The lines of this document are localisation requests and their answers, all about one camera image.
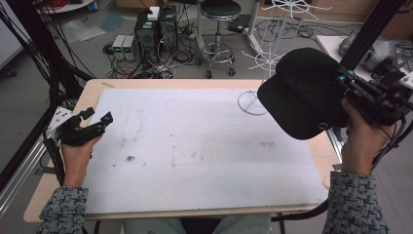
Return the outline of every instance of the cap brim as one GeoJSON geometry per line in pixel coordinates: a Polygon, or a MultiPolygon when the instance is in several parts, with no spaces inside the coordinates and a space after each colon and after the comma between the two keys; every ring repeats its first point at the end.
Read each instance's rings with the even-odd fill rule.
{"type": "Polygon", "coordinates": [[[318,114],[305,101],[295,95],[276,74],[258,89],[258,99],[291,137],[309,139],[323,130],[318,114]]]}

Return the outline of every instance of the baseball cap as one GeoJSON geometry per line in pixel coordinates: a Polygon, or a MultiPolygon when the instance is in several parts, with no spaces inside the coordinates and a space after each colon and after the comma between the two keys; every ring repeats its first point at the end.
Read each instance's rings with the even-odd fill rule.
{"type": "Polygon", "coordinates": [[[334,84],[338,62],[313,48],[285,54],[258,98],[291,137],[309,139],[331,127],[346,127],[343,90],[334,84]]]}

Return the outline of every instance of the stool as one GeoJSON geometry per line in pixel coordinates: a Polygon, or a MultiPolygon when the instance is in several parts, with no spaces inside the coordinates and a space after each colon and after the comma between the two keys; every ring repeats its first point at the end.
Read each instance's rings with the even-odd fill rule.
{"type": "Polygon", "coordinates": [[[217,21],[215,42],[209,43],[201,48],[196,64],[200,65],[203,59],[209,61],[206,78],[212,77],[210,70],[214,62],[229,62],[231,76],[235,75],[233,62],[235,61],[234,51],[228,45],[221,43],[221,22],[236,19],[241,13],[240,4],[232,0],[206,0],[201,3],[201,14],[210,20],[217,21]]]}

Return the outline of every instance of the patterned sleeve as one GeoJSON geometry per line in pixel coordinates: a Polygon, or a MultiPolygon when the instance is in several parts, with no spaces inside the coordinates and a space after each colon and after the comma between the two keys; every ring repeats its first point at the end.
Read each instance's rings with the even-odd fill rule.
{"type": "Polygon", "coordinates": [[[83,187],[60,187],[46,204],[37,230],[41,233],[82,233],[89,190],[83,187]]]}
{"type": "Polygon", "coordinates": [[[322,233],[388,233],[373,175],[331,173],[327,220],[322,233]]]}

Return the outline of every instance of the person's right hand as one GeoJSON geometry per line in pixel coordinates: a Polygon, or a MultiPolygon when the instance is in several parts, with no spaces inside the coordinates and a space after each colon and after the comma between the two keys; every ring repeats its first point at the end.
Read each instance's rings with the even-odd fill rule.
{"type": "Polygon", "coordinates": [[[77,147],[67,144],[61,145],[60,149],[65,167],[63,186],[81,187],[83,185],[94,145],[102,137],[98,136],[77,147]]]}
{"type": "Polygon", "coordinates": [[[395,126],[369,125],[346,97],[343,98],[342,105],[350,116],[347,125],[350,133],[341,150],[341,172],[368,176],[371,174],[374,157],[390,140],[389,136],[394,134],[395,126]]]}

